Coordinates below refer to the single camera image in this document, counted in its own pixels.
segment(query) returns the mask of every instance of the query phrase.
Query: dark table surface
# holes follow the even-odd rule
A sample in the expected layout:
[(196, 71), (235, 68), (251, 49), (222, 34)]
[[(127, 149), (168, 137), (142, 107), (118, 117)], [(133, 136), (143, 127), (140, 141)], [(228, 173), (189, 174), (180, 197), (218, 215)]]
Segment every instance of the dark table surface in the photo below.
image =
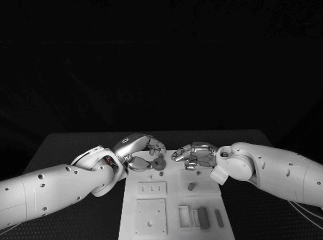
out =
[[(51, 134), (31, 160), (25, 174), (61, 164), (71, 164), (87, 150), (103, 145), (113, 148), (134, 132), (81, 132)], [(168, 150), (192, 142), (229, 146), (237, 142), (271, 146), (260, 130), (144, 131)], [(95, 239), (117, 240), (124, 201), (126, 180), (103, 196), (85, 199), (54, 214), (23, 222), (0, 240)], [(228, 178), (221, 187), (222, 200), (237, 240), (323, 239), (323, 231), (304, 219), (289, 202), (244, 181)]]

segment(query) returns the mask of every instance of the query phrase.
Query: white board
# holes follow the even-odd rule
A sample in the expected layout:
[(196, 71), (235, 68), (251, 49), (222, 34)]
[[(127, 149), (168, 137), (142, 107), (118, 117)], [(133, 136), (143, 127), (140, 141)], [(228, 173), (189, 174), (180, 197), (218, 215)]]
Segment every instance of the white board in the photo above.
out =
[[(221, 189), (218, 183), (211, 179), (211, 167), (198, 166), (195, 171), (185, 170), (183, 162), (175, 162), (170, 157), (175, 150), (165, 154), (166, 168), (163, 176), (155, 169), (146, 171), (131, 171), (126, 179), (126, 190), (120, 220), (118, 240), (234, 240), (234, 232), (227, 215)], [(149, 151), (140, 151), (133, 156), (152, 161), (156, 156), (150, 156)], [(193, 190), (188, 190), (189, 183), (195, 183)], [(139, 216), (137, 202), (142, 200), (165, 200), (165, 223), (163, 217), (156, 215), (155, 207), (144, 207), (144, 213), (150, 209), (150, 214)], [(180, 212), (188, 206), (191, 227), (180, 227)], [(196, 209), (205, 207), (209, 218), (209, 229), (201, 229), (193, 219)], [(215, 210), (219, 210), (224, 227), (219, 227)]]

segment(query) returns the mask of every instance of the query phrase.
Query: cable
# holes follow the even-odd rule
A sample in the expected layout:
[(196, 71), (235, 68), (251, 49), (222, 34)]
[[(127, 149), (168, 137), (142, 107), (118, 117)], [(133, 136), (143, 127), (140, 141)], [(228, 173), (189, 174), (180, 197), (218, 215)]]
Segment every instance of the cable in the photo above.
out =
[(19, 225), (20, 225), (20, 223), (16, 224), (12, 228), (9, 228), (5, 232), (2, 232), (0, 235), (6, 234), (6, 233), (7, 233), (12, 229), (15, 229)]
[(319, 226), (312, 220), (310, 218), (302, 213), (302, 211), (297, 209), (297, 207), (293, 205), (293, 203), (289, 201), (289, 203), (291, 204), (293, 208), (297, 210), (297, 212), (307, 218), (307, 220), (323, 230), (323, 227)]
[(316, 216), (317, 218), (323, 219), (322, 216), (316, 215), (309, 209), (306, 209), (297, 202), (293, 202), (307, 213), (310, 213), (313, 216)]

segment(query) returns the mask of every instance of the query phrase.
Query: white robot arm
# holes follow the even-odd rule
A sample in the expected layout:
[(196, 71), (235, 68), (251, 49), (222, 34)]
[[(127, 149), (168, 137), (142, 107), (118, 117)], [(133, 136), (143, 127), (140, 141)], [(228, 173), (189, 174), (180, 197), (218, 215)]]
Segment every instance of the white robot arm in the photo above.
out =
[(0, 181), (0, 230), (44, 217), (80, 202), (90, 193), (101, 197), (127, 177), (124, 162), (133, 171), (156, 168), (134, 152), (150, 148), (150, 155), (166, 153), (153, 136), (134, 133), (113, 150), (98, 146), (80, 155), (72, 164), (58, 165)]
[(323, 208), (323, 165), (291, 151), (245, 142), (221, 148), (193, 142), (172, 160), (185, 162), (188, 170), (198, 164), (215, 167), (211, 178), (221, 185), (231, 176), (279, 198)]

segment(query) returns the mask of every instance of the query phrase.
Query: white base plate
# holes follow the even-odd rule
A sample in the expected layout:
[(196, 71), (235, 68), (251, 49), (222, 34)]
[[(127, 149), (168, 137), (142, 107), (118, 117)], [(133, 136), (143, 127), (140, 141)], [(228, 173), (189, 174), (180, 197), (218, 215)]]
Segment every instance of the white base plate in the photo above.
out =
[[(183, 172), (185, 164), (183, 162), (175, 162), (170, 157), (175, 150), (169, 150), (165, 154), (166, 168), (163, 169), (163, 176), (160, 176), (160, 171), (155, 169), (146, 171), (129, 171), (129, 176), (126, 179), (126, 190), (124, 190), (124, 199), (123, 199), (123, 208), (121, 208), (121, 220), (120, 220), (120, 236), (118, 240), (234, 240), (234, 232), (231, 227), (229, 218), (227, 215), (225, 204), (221, 195), (221, 189), (218, 183), (211, 180), (209, 172), (212, 168), (196, 166), (195, 171)], [(150, 156), (149, 151), (140, 151), (133, 154), (144, 160), (152, 161), (156, 159), (156, 156)], [(166, 195), (149, 195), (139, 194), (139, 183), (159, 183), (166, 182)], [(195, 183), (192, 192), (188, 193), (189, 183)], [(146, 223), (147, 218), (143, 221), (137, 217), (137, 200), (162, 200), (165, 199), (165, 213), (166, 213), (166, 235), (152, 236), (136, 234), (136, 229), (149, 228)], [(191, 228), (180, 229), (180, 220), (179, 220), (179, 206), (189, 207), (191, 215)], [(205, 207), (209, 218), (209, 229), (199, 229), (195, 227), (193, 220), (193, 210)], [(224, 222), (224, 227), (219, 227), (215, 210), (219, 210), (221, 218)]]

